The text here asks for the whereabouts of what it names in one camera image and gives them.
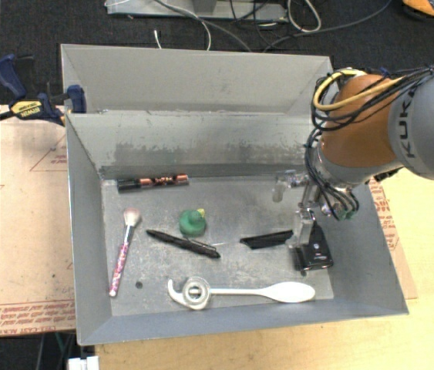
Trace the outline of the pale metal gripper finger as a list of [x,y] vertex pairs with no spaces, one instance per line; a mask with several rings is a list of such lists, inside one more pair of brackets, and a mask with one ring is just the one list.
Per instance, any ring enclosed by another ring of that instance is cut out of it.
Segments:
[[315,225],[313,212],[307,207],[300,207],[294,214],[293,234],[288,239],[288,248],[309,244],[312,228]]
[[303,187],[305,184],[305,173],[298,173],[296,170],[282,171],[275,177],[272,199],[274,202],[281,202],[287,190]]

